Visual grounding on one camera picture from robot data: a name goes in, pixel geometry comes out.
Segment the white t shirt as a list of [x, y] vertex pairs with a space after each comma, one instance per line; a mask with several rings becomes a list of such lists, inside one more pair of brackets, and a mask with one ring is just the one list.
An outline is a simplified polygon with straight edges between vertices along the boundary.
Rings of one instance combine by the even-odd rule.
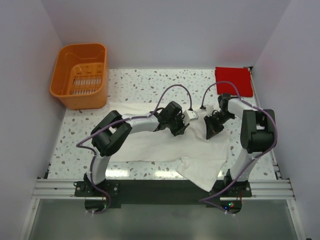
[[206, 111], [197, 108], [183, 135], [173, 136], [168, 129], [130, 134], [111, 162], [174, 162], [181, 160], [177, 172], [209, 192], [228, 159], [230, 134], [222, 131], [206, 139]]

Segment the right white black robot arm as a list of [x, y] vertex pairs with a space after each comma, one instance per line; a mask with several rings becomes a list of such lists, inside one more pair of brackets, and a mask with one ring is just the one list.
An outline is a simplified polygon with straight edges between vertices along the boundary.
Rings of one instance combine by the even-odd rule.
[[223, 192], [230, 197], [240, 190], [240, 182], [249, 180], [250, 173], [258, 159], [271, 151], [277, 144], [278, 131], [276, 116], [272, 109], [253, 106], [228, 93], [218, 97], [220, 110], [210, 110], [204, 117], [207, 140], [223, 131], [224, 124], [230, 120], [241, 119], [241, 151], [235, 164], [228, 170], [223, 183]]

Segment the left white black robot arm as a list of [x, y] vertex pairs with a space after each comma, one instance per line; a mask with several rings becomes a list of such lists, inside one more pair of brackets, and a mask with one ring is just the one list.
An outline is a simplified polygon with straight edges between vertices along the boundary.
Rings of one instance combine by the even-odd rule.
[[89, 172], [86, 173], [86, 191], [92, 196], [99, 196], [104, 190], [102, 183], [110, 158], [114, 155], [129, 135], [140, 132], [158, 132], [169, 129], [173, 136], [183, 135], [190, 125], [192, 109], [183, 111], [182, 107], [171, 101], [165, 107], [141, 115], [122, 115], [112, 110], [91, 131], [89, 137], [79, 142], [78, 148], [93, 152]]

